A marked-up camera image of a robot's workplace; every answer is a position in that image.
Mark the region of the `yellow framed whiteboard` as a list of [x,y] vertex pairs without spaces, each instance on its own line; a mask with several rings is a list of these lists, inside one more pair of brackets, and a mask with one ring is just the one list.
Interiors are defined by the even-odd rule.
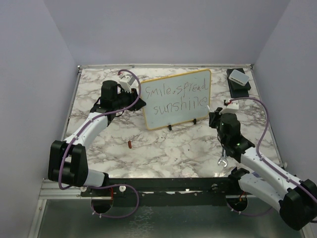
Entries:
[[141,99],[148,130],[204,119],[211,104],[211,70],[144,81]]

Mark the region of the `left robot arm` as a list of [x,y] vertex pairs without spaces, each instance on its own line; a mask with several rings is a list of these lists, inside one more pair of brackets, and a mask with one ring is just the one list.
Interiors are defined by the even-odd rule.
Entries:
[[97,195],[109,191],[107,173],[89,169],[87,149],[119,112],[137,111],[146,103],[136,88],[124,89],[121,83],[106,80],[101,96],[94,103],[85,122],[63,141],[54,141],[50,148],[48,178],[61,189],[90,186]]

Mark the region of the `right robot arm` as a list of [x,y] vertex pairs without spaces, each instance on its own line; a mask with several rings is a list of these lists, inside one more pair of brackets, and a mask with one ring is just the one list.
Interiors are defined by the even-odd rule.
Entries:
[[224,108],[209,112],[209,126],[217,131],[222,146],[219,163],[227,164],[227,157],[235,159],[254,173],[235,169],[227,182],[228,190],[238,194],[250,193],[275,209],[292,229],[301,230],[317,221],[317,186],[310,179],[302,180],[264,156],[241,134],[237,116]]

